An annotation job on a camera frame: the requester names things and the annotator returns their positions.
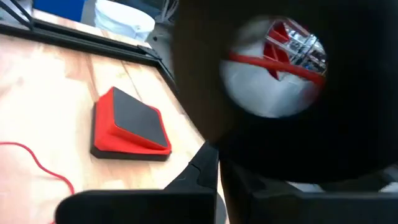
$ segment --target white bucket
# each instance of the white bucket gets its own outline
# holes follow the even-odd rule
[[[155,20],[138,9],[116,2],[97,0],[95,26],[145,42],[154,30]]]

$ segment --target wooden tabletop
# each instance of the wooden tabletop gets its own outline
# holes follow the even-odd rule
[[[0,141],[26,144],[44,167],[71,180],[77,192],[162,189],[204,142],[154,67],[5,35],[0,35],[0,49]],[[112,86],[160,109],[173,150],[168,161],[90,155],[91,109]],[[0,223],[51,222],[55,207],[69,195],[66,184],[40,170],[21,148],[1,146],[0,158]]]

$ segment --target red cable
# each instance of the red cable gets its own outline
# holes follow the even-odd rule
[[[234,62],[247,63],[250,65],[256,65],[256,66],[267,68],[267,69],[274,69],[277,71],[289,72],[298,77],[302,77],[307,80],[310,80],[311,82],[314,82],[315,84],[317,84],[319,86],[323,86],[323,84],[325,83],[325,79],[317,72],[309,71],[305,68],[302,68],[302,67],[299,67],[296,65],[291,65],[291,64],[282,63],[282,62],[278,62],[275,60],[268,60],[268,59],[259,58],[259,57],[239,55],[236,53],[229,53],[228,59],[232,60]]]
[[[31,149],[29,149],[29,147],[25,146],[24,144],[18,143],[18,142],[0,142],[0,146],[1,145],[13,145],[13,146],[19,146],[19,147],[23,147],[24,149],[26,149],[26,151],[28,151],[31,156],[33,157],[33,160],[35,161],[35,163],[37,164],[37,166],[42,169],[44,172],[53,175],[54,177],[57,177],[61,180],[63,180],[69,187],[69,191],[70,193],[73,195],[75,194],[75,188],[73,188],[72,183],[64,176],[56,174],[54,172],[49,171],[48,169],[46,169],[44,166],[41,165],[41,163],[39,162],[39,160],[37,159],[36,155],[33,153],[33,151]]]

